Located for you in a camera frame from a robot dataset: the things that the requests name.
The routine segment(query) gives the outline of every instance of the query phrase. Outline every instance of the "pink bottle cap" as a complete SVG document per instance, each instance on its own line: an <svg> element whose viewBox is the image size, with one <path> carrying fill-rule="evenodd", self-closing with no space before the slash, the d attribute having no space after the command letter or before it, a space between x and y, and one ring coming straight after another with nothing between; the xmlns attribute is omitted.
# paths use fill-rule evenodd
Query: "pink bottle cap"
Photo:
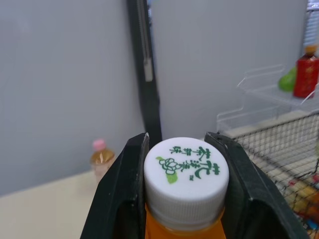
<svg viewBox="0 0 319 239"><path fill-rule="evenodd" d="M93 141L92 145L93 145L93 149L95 151L101 151L101 150L106 148L106 143L105 143L104 139L102 139L102 138L99 138L99 139Z"/></svg>

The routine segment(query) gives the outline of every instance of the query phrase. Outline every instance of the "metal rack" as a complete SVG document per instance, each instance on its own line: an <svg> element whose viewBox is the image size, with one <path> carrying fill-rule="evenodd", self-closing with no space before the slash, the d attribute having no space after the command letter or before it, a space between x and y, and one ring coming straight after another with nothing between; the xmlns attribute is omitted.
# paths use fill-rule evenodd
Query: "metal rack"
<svg viewBox="0 0 319 239"><path fill-rule="evenodd" d="M276 184L311 238L319 238L319 113L237 136L235 141Z"/></svg>

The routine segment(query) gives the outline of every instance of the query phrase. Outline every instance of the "black door frame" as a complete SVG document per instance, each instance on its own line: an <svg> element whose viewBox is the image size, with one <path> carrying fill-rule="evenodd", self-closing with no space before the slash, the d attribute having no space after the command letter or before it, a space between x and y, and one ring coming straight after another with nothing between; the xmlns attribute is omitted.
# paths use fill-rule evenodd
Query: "black door frame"
<svg viewBox="0 0 319 239"><path fill-rule="evenodd" d="M133 46L135 69L139 87L140 107L146 132L150 135L150 148L162 141L160 126L160 98L158 94L155 65L152 51L150 19L147 0L127 0L131 40ZM153 79L147 81L145 74L145 48L148 48L149 58L153 68Z"/></svg>

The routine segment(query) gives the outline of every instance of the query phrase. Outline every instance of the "orange bottle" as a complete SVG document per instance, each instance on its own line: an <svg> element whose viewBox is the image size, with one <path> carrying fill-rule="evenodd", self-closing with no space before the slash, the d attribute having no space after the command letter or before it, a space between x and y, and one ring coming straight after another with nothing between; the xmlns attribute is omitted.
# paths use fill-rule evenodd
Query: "orange bottle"
<svg viewBox="0 0 319 239"><path fill-rule="evenodd" d="M97 182L100 182L106 172L115 161L114 152L106 147L103 139L93 142L94 153L91 157L91 166L94 170Z"/></svg>
<svg viewBox="0 0 319 239"><path fill-rule="evenodd" d="M144 163L146 239L225 239L220 221L229 171L212 145L171 138Z"/></svg>

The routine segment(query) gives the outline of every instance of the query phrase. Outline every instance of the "green logo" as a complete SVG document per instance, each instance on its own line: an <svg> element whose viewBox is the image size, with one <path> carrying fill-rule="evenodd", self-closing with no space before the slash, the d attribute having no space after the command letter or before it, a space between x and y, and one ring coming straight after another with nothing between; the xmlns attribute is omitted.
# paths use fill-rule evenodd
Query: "green logo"
<svg viewBox="0 0 319 239"><path fill-rule="evenodd" d="M190 160L190 161L184 161L182 163L176 163L175 159L173 158L167 158L164 159L162 157L156 157L156 159L159 161L159 164L161 165L162 169L165 170L165 174L167 177L167 181L172 184L175 183L178 180L177 172L180 171L181 173L184 170L194 168L196 169L194 172L194 175L189 176L190 181L194 181L194 176L198 179L201 179L201 174L206 173L206 175L210 175L211 172L214 172L215 175L219 175L219 166L217 163L212 163L210 160L206 160L206 163L202 163L202 157L206 155L206 158L210 158L210 152L208 149L206 151L199 147L199 151L189 151L184 149L182 151L180 147L176 146L173 148L173 151L170 149L171 153L183 153L187 156L191 156L192 152L195 152L197 156L200 156L198 160Z"/></svg>

